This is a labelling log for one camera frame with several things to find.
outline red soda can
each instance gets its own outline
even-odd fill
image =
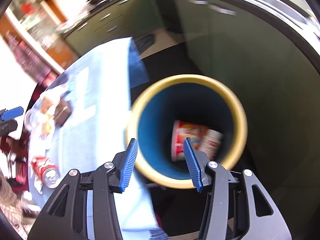
[[[59,185],[61,179],[58,167],[49,157],[35,156],[31,165],[46,187],[55,188]]]

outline cloth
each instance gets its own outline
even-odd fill
[[[23,224],[22,208],[20,200],[12,191],[9,183],[6,181],[0,171],[0,208],[12,227],[17,231],[23,240],[27,240],[32,225]]]
[[[19,140],[22,133],[23,120],[37,82],[23,71],[17,63],[9,46],[0,36],[0,58],[2,60],[0,73],[0,110],[22,106],[24,113],[15,118],[18,127],[9,133],[13,139]]]
[[[71,169],[81,173],[94,171],[105,162],[112,161],[116,153],[126,149],[125,129],[130,117],[130,87],[137,85],[143,73],[138,54],[131,54],[135,46],[131,38],[102,44],[73,63],[55,82],[52,88],[66,81],[73,82],[74,90],[66,95],[73,112],[63,127],[56,128],[50,150],[46,151],[64,177]],[[38,100],[33,107],[38,107]],[[29,177],[33,201],[43,207],[53,189],[42,188],[42,195]],[[144,178],[134,170],[129,186],[122,194],[114,194],[117,216],[124,240],[148,240],[159,230],[155,239],[167,239],[159,229],[153,211],[150,193]],[[94,239],[92,192],[88,191],[88,237]]]

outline red object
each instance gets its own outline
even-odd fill
[[[10,136],[2,136],[0,137],[0,150],[4,154],[8,154],[10,152],[11,144],[12,144],[12,138]]]
[[[161,223],[161,219],[160,219],[159,215],[157,213],[155,213],[155,215],[156,215],[156,220],[158,222],[158,226],[163,229],[162,223]]]
[[[32,93],[31,99],[33,101],[37,101],[41,93],[43,93],[44,91],[45,91],[45,88],[43,87],[43,85],[37,84],[35,90]]]
[[[23,3],[20,6],[20,10],[26,15],[31,15],[35,12],[35,9],[33,8],[32,4],[29,2]]]
[[[176,120],[174,122],[172,130],[172,161],[175,162],[185,159],[183,154],[183,142],[187,137],[190,137],[195,149],[197,150],[208,129],[209,128],[205,125],[199,125]]]
[[[57,78],[57,74],[53,71],[50,71],[48,75],[44,78],[42,85],[47,88],[49,87]]]
[[[31,161],[35,173],[48,188],[55,188],[60,183],[58,167],[46,156],[35,156]]]

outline cabinet door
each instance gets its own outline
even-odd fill
[[[107,38],[102,43],[106,43],[108,41],[112,41],[112,40],[115,40],[115,39],[127,38],[127,37],[131,37],[131,36],[132,36],[132,33],[131,33],[131,30],[130,30],[130,27],[128,27],[128,28],[125,28],[124,30],[119,31],[118,33],[112,35],[111,37]]]
[[[209,17],[207,0],[175,0],[188,55],[203,72],[210,75]]]
[[[218,0],[208,1],[210,76],[238,96],[249,118],[279,79],[291,42],[247,11]]]
[[[127,28],[127,24],[124,23],[122,16],[108,22],[99,29],[93,32],[94,37],[96,37],[97,46],[109,37],[115,35],[119,31]]]
[[[92,30],[98,30],[103,25],[119,18],[121,16],[121,12],[119,10],[119,6],[117,4],[113,4],[92,16],[88,19],[88,26],[86,28],[90,28]]]
[[[122,0],[118,5],[135,38],[150,34],[161,26],[150,0]]]
[[[93,35],[94,31],[86,22],[68,35],[65,40],[79,56],[82,56],[99,45],[96,36]]]

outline light blue tablecloth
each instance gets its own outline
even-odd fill
[[[56,129],[51,149],[46,152],[64,177],[71,169],[94,171],[114,155],[126,149],[125,128],[130,117],[130,87],[147,81],[143,63],[131,38],[102,44],[71,65],[51,87],[67,80],[74,90],[66,95],[73,112],[64,126]],[[30,149],[35,145],[30,140]],[[29,178],[33,201],[43,207],[53,192],[45,186],[43,194],[34,188],[34,175]],[[118,220],[124,240],[167,239],[158,228],[151,197],[144,178],[134,170],[129,186],[114,194]],[[88,193],[88,237],[94,239],[92,192]]]

